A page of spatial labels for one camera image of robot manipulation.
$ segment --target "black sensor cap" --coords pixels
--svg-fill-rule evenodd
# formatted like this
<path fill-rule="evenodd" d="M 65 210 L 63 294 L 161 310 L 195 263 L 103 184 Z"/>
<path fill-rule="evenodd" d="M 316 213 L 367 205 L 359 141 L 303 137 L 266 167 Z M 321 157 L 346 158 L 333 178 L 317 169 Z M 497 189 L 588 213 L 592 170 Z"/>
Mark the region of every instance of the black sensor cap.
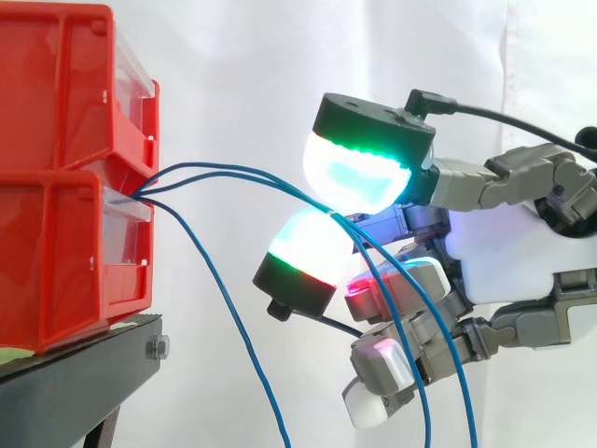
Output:
<path fill-rule="evenodd" d="M 419 169 L 436 134 L 435 128 L 409 113 L 350 96 L 326 93 L 313 132 L 348 149 L 358 149 Z"/>
<path fill-rule="evenodd" d="M 319 318 L 324 315 L 336 288 L 290 266 L 267 253 L 253 278 L 256 287 L 268 294 L 268 313 L 286 321 L 292 310 Z"/>

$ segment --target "black cable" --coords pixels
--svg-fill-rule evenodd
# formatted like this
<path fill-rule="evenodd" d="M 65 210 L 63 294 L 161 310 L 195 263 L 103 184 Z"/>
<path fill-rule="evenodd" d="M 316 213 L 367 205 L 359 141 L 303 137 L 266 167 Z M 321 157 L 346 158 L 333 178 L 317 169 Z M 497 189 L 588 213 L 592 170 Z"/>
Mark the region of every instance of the black cable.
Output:
<path fill-rule="evenodd" d="M 307 317 L 308 319 L 314 320 L 315 322 L 320 322 L 324 325 L 328 325 L 333 329 L 339 329 L 340 331 L 344 331 L 345 333 L 348 333 L 352 336 L 355 336 L 355 338 L 360 338 L 361 336 L 363 336 L 363 331 L 359 331 L 358 329 L 354 329 L 353 327 L 346 325 L 346 324 L 342 324 L 341 322 L 334 320 L 330 317 L 325 317 L 324 315 L 322 315 L 321 317 L 317 318 L 317 317 L 313 317 L 311 315 L 305 315 L 303 313 L 301 313 L 300 311 L 297 310 L 293 310 L 292 312 L 295 315 L 302 315 L 303 317 Z"/>
<path fill-rule="evenodd" d="M 581 156 L 585 156 L 590 161 L 597 161 L 597 151 L 594 151 L 587 147 L 583 147 L 581 145 L 577 145 L 576 143 L 566 140 L 565 138 L 561 138 L 555 133 L 550 133 L 545 129 L 538 128 L 537 126 L 534 126 L 531 123 L 527 123 L 526 121 L 522 121 L 521 119 L 515 119 L 514 117 L 510 117 L 509 115 L 505 115 L 500 112 L 495 112 L 489 109 L 484 109 L 482 107 L 476 107 L 473 105 L 457 105 L 454 111 L 460 112 L 461 114 L 474 115 L 475 117 L 492 119 L 494 121 L 499 121 L 500 123 L 504 123 L 509 126 L 514 126 L 515 128 L 522 129 L 527 133 L 532 133 L 533 135 L 541 137 L 555 145 L 558 145 L 559 147 L 564 147 L 577 154 L 580 154 Z"/>

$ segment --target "black connector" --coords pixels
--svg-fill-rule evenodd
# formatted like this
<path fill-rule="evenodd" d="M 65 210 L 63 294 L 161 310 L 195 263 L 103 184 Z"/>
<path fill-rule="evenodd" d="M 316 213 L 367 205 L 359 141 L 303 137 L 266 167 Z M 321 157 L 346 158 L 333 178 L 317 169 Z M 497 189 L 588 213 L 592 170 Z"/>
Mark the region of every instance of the black connector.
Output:
<path fill-rule="evenodd" d="M 452 115 L 458 108 L 458 102 L 453 98 L 432 93 L 431 91 L 410 91 L 404 110 L 412 115 L 425 119 L 427 114 Z"/>

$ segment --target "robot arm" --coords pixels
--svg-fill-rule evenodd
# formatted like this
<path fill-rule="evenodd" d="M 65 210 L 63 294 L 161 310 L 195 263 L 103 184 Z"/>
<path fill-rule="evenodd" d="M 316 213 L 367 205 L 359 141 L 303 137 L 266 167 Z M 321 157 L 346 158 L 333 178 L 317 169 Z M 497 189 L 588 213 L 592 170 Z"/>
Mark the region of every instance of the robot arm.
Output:
<path fill-rule="evenodd" d="M 434 159 L 435 129 L 424 119 L 428 113 L 455 112 L 514 124 L 547 138 L 551 144 L 515 148 L 487 160 L 483 166 Z M 569 262 L 569 253 L 581 254 L 579 249 L 583 248 L 587 252 L 586 247 L 574 245 L 575 250 L 561 253 L 554 253 L 551 247 L 547 259 L 566 261 L 544 263 L 537 270 L 536 279 L 542 281 L 553 275 L 551 291 L 537 288 L 535 282 L 521 293 L 520 288 L 514 287 L 521 282 L 518 272 L 525 261 L 513 258 L 504 246 L 517 239 L 524 240 L 533 232 L 521 236 L 516 226 L 509 227 L 510 230 L 495 225 L 493 229 L 456 228 L 463 224 L 460 220 L 463 216 L 490 214 L 493 213 L 490 209 L 507 203 L 515 205 L 509 208 L 518 212 L 524 209 L 534 214 L 536 210 L 535 224 L 540 222 L 539 230 L 542 235 L 543 231 L 549 232 L 547 237 L 565 239 L 591 235 L 597 231 L 597 178 L 594 172 L 576 163 L 575 156 L 566 149 L 597 161 L 595 149 L 567 142 L 528 123 L 458 105 L 454 100 L 423 91 L 413 91 L 405 108 L 398 110 L 327 94 L 312 130 L 304 159 L 305 174 L 312 187 L 337 212 L 344 215 L 363 212 L 350 218 L 381 245 L 415 238 L 396 258 L 434 302 L 451 331 L 462 363 L 490 359 L 500 347 L 541 348 L 570 343 L 580 329 L 592 326 L 593 321 L 587 318 L 586 311 L 597 310 L 597 306 L 592 306 L 597 305 L 597 259 L 593 255 L 578 256 Z M 526 207 L 533 202 L 535 206 Z M 322 249 L 310 250 L 309 262 L 315 259 L 320 265 L 335 266 L 331 259 L 320 261 L 325 249 L 332 247 L 332 233 L 338 232 L 338 228 L 330 228 L 325 238 L 322 238 L 322 229 L 321 226 L 313 228 L 305 233 L 305 238 L 292 240 L 300 240 L 298 249 L 303 249 L 318 235 Z M 474 261 L 488 266 L 471 268 L 470 259 L 465 262 L 462 251 L 453 250 L 454 234 L 473 246 Z M 290 241 L 289 231 L 283 229 L 280 235 Z M 477 245 L 479 237 L 485 238 L 485 245 Z M 532 242 L 525 247 L 527 250 L 529 246 L 533 250 L 543 244 L 533 238 L 529 241 Z M 352 240 L 346 246 L 348 252 L 351 244 Z M 299 263 L 293 264 L 290 258 L 275 255 L 266 256 L 254 279 L 254 283 L 272 297 L 268 312 L 280 320 L 290 317 L 293 310 L 321 317 L 336 283 L 322 282 L 315 272 L 300 269 Z M 485 287 L 487 280 L 495 277 L 492 269 L 502 268 L 510 274 L 508 280 L 516 279 L 506 283 L 510 297 L 495 294 Z M 409 349 L 424 382 L 431 385 L 453 375 L 456 369 L 449 346 L 419 294 L 392 264 L 385 262 L 378 271 L 390 291 L 388 299 L 396 305 Z M 543 287 L 549 285 L 550 282 L 545 281 Z M 377 325 L 352 344 L 351 362 L 356 378 L 342 395 L 354 425 L 372 427 L 412 400 L 413 373 L 406 362 L 386 298 L 371 274 L 357 276 L 348 290 L 346 302 L 354 320 Z M 498 309 L 489 321 L 467 317 L 475 304 L 508 302 L 514 303 Z"/>
<path fill-rule="evenodd" d="M 586 305 L 597 305 L 594 268 L 555 273 L 554 288 L 547 297 L 503 306 L 489 321 L 482 317 L 464 318 L 474 305 L 466 296 L 460 261 L 453 259 L 446 249 L 446 235 L 450 231 L 446 209 L 468 212 L 494 208 L 500 203 L 536 201 L 537 208 L 551 212 L 553 230 L 570 230 L 594 216 L 597 210 L 595 175 L 576 164 L 572 154 L 553 145 L 513 149 L 487 161 L 484 167 L 443 160 L 435 160 L 434 166 L 438 181 L 429 206 L 395 204 L 375 217 L 352 218 L 384 244 L 415 237 L 415 243 L 404 247 L 396 257 L 434 300 L 451 329 L 462 362 L 488 360 L 499 347 L 542 348 L 570 343 L 571 334 L 579 326 L 590 327 L 590 322 L 581 320 Z M 453 375 L 455 369 L 448 346 L 416 291 L 390 266 L 382 265 L 380 272 L 403 317 L 402 324 L 423 380 L 430 385 Z M 442 287 L 442 281 L 448 282 L 449 287 Z M 413 388 L 399 388 L 391 381 L 391 375 L 386 375 L 390 381 L 380 380 L 382 373 L 393 366 L 380 363 L 379 356 L 374 351 L 371 354 L 371 346 L 386 338 L 396 343 L 399 339 L 370 273 L 351 281 L 345 299 L 355 321 L 382 322 L 353 343 L 351 361 L 357 378 L 343 394 L 354 425 L 374 426 L 407 404 Z M 361 401 L 354 398 L 355 392 L 351 396 L 354 388 L 359 390 Z M 368 394 L 363 388 L 379 398 L 364 399 Z M 384 404 L 386 414 L 364 412 L 363 403 L 371 410 L 380 406 L 379 403 Z M 373 415 L 378 416 L 375 422 Z"/>

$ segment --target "green led light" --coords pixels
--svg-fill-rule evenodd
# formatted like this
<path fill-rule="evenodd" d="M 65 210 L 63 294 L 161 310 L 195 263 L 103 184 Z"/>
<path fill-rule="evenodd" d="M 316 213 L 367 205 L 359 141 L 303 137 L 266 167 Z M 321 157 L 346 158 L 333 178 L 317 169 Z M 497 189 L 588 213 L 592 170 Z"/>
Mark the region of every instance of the green led light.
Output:
<path fill-rule="evenodd" d="M 353 240 L 331 217 L 309 207 L 286 222 L 271 243 L 270 253 L 335 286 L 353 253 Z"/>
<path fill-rule="evenodd" d="M 315 133 L 307 140 L 303 168 L 312 188 L 337 211 L 375 214 L 404 191 L 410 170 L 398 161 L 347 149 Z"/>

